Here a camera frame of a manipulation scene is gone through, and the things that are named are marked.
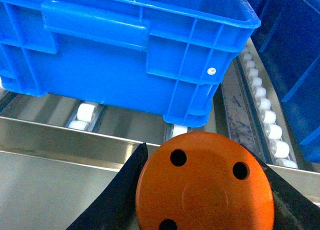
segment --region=metal surface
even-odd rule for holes
[[[266,157],[253,130],[253,121],[247,110],[248,103],[236,71],[236,65],[232,62],[221,85],[229,137],[250,149],[265,162]]]
[[[0,117],[0,151],[119,171],[141,143]],[[149,154],[158,147],[148,143]]]
[[[320,173],[269,165],[302,195],[320,207]]]
[[[117,174],[0,152],[0,229],[65,230]]]

